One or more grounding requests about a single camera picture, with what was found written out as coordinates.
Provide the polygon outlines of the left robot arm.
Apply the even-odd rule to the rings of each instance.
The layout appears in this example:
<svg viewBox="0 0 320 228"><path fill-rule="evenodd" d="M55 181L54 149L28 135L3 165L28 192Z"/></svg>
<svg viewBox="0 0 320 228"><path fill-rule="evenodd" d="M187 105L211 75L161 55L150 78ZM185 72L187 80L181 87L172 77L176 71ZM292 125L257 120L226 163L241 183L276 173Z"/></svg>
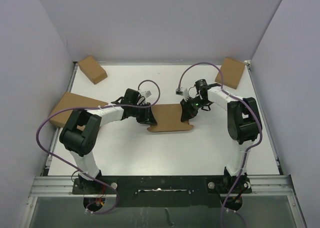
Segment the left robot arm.
<svg viewBox="0 0 320 228"><path fill-rule="evenodd" d="M80 168L78 175L80 183L90 193L97 193L102 187L102 176L99 170L93 148L100 128L115 121L134 117L139 124L157 125L152 113L151 103L147 98L150 91L128 88L124 96L110 103L110 107L96 110L75 109L72 111L59 137L60 143L73 156Z"/></svg>

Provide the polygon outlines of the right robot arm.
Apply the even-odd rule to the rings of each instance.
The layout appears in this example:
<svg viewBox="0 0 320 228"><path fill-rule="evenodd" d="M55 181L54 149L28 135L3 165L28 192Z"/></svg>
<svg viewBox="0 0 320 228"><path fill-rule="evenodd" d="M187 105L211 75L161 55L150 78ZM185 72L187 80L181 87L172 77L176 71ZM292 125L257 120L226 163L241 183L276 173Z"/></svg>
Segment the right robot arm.
<svg viewBox="0 0 320 228"><path fill-rule="evenodd" d="M175 93L183 96L180 101L182 122L193 119L199 110L210 111L216 104L226 111L227 132L235 141L234 151L224 168L223 188L234 192L246 182L246 166L250 150L256 146L257 138L262 138L261 118L255 98L234 96L219 83L208 84L205 79L194 84L196 96L191 97L187 88L178 85Z"/></svg>

